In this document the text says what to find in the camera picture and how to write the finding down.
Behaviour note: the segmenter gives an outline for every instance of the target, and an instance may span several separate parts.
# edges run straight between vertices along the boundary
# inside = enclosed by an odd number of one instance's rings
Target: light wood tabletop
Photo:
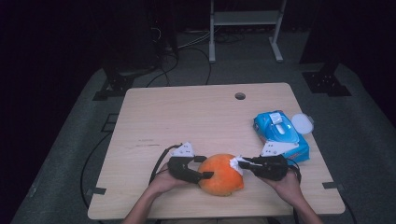
[[[246,98],[236,99],[236,94]],[[190,142],[197,156],[258,157],[263,143],[252,127],[253,119],[274,110],[289,118],[304,113],[287,83],[128,90],[96,185],[106,192],[93,194],[88,216],[124,218],[147,187],[157,160],[172,145]],[[310,160],[299,163],[305,198],[318,214],[343,213],[338,190],[322,185],[333,180],[312,133],[304,138],[310,146]],[[192,161],[189,167],[195,170],[199,164]],[[193,184],[172,189],[154,202],[148,218],[292,214],[292,207],[250,171],[244,172],[244,183],[228,197],[209,195]]]

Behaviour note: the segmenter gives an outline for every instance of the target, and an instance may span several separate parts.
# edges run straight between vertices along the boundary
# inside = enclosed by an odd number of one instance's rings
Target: metal leg
[[[210,40],[209,40],[209,61],[216,61],[215,55],[215,9],[214,0],[210,0]]]
[[[280,25],[282,24],[283,14],[285,13],[286,2],[287,2],[287,0],[282,1],[282,6],[280,7],[279,14],[278,14],[277,21],[276,21],[274,37],[269,37],[271,48],[273,49],[273,52],[275,54],[276,61],[279,63],[283,62],[283,57],[280,54],[280,50],[279,50],[279,47],[277,46],[276,41],[277,41],[277,37],[279,36]]]

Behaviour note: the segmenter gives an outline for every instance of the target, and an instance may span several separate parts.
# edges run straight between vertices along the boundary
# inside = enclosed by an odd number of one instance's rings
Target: orange round object
[[[210,179],[201,179],[198,185],[205,192],[217,196],[229,196],[233,191],[242,189],[242,176],[230,166],[231,154],[217,154],[207,158],[198,168],[198,172],[214,172]]]

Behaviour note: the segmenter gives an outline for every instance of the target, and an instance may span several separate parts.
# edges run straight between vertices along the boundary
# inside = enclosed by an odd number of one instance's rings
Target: hole in table
[[[242,92],[237,92],[237,93],[235,94],[235,98],[236,98],[237,100],[245,100],[245,98],[247,98],[247,97],[246,97],[246,95],[245,95],[244,93],[242,93]]]

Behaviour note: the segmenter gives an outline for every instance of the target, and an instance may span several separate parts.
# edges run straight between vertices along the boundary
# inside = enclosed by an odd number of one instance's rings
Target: person's arm
[[[188,182],[175,179],[169,174],[165,164],[161,171],[155,176],[154,180],[149,184],[129,214],[122,221],[122,224],[142,224],[145,223],[152,203],[163,193],[173,189],[174,187],[188,184]]]
[[[289,170],[286,176],[279,181],[273,181],[265,178],[260,179],[271,186],[283,201],[293,206],[304,223],[323,223],[320,217],[312,209],[311,205],[306,201],[303,193],[301,192],[297,176],[292,170]]]

